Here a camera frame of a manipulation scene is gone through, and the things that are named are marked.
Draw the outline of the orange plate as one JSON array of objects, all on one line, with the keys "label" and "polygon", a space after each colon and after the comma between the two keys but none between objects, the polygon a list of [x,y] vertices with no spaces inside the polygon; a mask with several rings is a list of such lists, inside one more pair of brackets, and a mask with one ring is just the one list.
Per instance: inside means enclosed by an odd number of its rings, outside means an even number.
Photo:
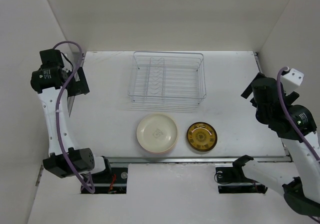
[{"label": "orange plate", "polygon": [[162,135],[158,138],[153,138],[146,150],[152,154],[168,153],[175,148],[177,140],[177,135]]}]

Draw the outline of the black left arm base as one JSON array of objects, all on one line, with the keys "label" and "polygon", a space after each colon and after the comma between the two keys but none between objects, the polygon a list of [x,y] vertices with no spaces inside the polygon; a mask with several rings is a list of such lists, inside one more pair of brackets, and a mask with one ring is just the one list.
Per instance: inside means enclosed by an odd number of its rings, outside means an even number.
[{"label": "black left arm base", "polygon": [[111,167],[111,172],[104,171],[92,174],[95,187],[94,194],[126,194],[128,167]]}]

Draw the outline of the cream plate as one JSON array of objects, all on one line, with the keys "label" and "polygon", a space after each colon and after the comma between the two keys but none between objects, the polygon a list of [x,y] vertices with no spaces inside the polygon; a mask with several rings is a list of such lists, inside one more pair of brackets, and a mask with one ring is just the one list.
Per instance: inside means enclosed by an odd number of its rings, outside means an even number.
[{"label": "cream plate", "polygon": [[146,115],[136,129],[137,141],[145,151],[147,151],[147,146],[153,138],[162,135],[177,135],[179,137],[176,122],[170,116],[162,113]]}]

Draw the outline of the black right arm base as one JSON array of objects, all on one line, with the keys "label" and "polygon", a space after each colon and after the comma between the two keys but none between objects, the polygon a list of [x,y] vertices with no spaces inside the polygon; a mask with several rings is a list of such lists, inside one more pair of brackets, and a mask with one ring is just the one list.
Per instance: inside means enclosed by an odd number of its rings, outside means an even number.
[{"label": "black right arm base", "polygon": [[216,167],[214,180],[220,194],[265,194],[268,187],[245,178],[234,167]]}]

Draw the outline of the white wire dish rack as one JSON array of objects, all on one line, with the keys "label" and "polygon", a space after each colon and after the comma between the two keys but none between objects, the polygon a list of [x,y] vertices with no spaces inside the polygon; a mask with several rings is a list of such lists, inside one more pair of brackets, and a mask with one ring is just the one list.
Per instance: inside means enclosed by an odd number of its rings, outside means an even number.
[{"label": "white wire dish rack", "polygon": [[200,52],[135,51],[128,96],[133,102],[199,105],[207,96]]}]

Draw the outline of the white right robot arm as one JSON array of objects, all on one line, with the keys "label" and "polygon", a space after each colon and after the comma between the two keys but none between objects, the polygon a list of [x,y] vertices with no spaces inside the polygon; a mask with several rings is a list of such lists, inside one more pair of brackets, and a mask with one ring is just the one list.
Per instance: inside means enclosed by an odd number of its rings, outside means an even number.
[{"label": "white right robot arm", "polygon": [[281,174],[248,155],[233,162],[231,174],[237,181],[248,179],[274,190],[294,212],[316,220],[320,216],[320,145],[311,112],[294,104],[299,97],[295,88],[302,78],[285,69],[277,78],[258,73],[241,95],[253,95],[256,119],[276,132],[289,150],[299,176]]}]

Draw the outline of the yellow patterned dark plate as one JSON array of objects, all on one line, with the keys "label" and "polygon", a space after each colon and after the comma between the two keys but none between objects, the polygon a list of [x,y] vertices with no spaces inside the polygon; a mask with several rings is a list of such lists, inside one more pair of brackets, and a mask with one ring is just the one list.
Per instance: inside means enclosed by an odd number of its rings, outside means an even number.
[{"label": "yellow patterned dark plate", "polygon": [[189,126],[186,138],[189,145],[199,152],[212,150],[218,142],[216,130],[205,122],[195,122]]}]

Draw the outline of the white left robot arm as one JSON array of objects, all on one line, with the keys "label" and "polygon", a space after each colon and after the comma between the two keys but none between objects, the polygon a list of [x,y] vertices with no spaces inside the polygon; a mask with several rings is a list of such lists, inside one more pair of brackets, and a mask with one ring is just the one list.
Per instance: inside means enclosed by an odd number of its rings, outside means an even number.
[{"label": "white left robot arm", "polygon": [[48,158],[42,161],[44,168],[59,178],[74,176],[77,171],[90,172],[103,183],[109,181],[112,170],[107,158],[80,147],[71,130],[68,98],[90,91],[83,68],[72,77],[72,72],[64,69],[59,50],[47,49],[39,54],[42,64],[32,73],[30,84],[41,101],[49,137]]}]

